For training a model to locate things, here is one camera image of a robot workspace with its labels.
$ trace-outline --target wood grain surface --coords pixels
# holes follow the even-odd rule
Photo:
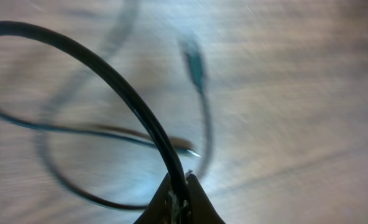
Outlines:
[[[198,37],[215,148],[201,180],[226,223],[368,223],[368,0],[0,0],[0,20],[61,32],[107,60],[170,136],[203,153],[199,99],[178,39]],[[144,133],[77,61],[0,37],[0,108],[32,121]],[[166,168],[155,150],[49,134],[59,168],[121,203],[147,203]],[[0,121],[0,223],[132,223],[60,187],[39,134]],[[185,170],[201,159],[181,157]]]

